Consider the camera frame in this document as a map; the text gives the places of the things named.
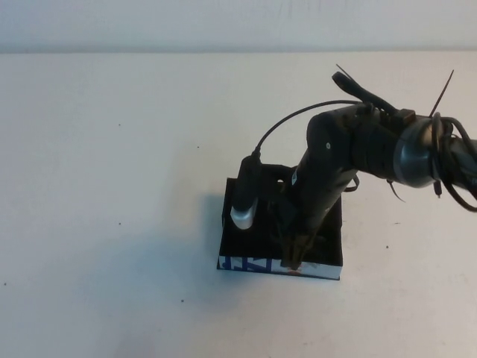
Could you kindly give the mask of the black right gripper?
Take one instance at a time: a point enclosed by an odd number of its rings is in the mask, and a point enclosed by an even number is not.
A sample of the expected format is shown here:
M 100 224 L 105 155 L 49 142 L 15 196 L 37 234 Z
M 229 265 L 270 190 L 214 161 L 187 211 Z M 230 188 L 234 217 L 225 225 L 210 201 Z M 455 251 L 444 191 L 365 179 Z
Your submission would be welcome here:
M 299 163 L 287 169 L 283 180 L 283 268 L 299 268 L 326 215 L 356 175 L 353 167 L 337 163 Z

